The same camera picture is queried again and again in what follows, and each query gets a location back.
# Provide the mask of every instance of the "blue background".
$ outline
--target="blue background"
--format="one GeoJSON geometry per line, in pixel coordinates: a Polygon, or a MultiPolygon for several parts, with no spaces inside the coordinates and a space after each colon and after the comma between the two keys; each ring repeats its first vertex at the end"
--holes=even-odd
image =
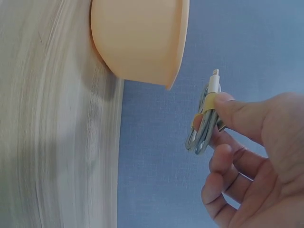
{"type": "MultiPolygon", "coordinates": [[[[222,89],[236,99],[303,92],[304,1],[190,1],[183,63],[172,90],[125,82],[119,228],[216,227],[200,199],[213,151],[195,156],[184,147],[200,93],[215,68],[222,89]]],[[[232,134],[265,155],[260,146],[232,134]]]]}

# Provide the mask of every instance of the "wood grain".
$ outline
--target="wood grain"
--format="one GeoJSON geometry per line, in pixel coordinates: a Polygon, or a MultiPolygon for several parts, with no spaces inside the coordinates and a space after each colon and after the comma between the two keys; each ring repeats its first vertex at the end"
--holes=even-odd
{"type": "Polygon", "coordinates": [[[0,0],[0,227],[115,228],[123,96],[90,0],[0,0]]]}

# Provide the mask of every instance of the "coiled cable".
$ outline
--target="coiled cable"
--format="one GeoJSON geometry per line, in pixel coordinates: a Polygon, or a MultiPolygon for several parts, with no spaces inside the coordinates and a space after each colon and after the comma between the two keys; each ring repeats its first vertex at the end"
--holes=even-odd
{"type": "Polygon", "coordinates": [[[219,70],[214,70],[213,76],[210,77],[209,84],[205,86],[200,96],[198,113],[203,114],[203,118],[199,130],[196,131],[194,129],[194,126],[192,126],[190,134],[188,135],[188,138],[186,140],[186,149],[188,151],[195,151],[196,155],[203,154],[205,152],[206,148],[209,145],[215,127],[217,127],[219,131],[224,130],[226,127],[219,118],[215,109],[210,109],[204,112],[204,106],[207,95],[209,93],[221,92],[221,87],[219,84],[219,70]],[[216,82],[211,79],[213,76],[218,77],[216,82]]]}

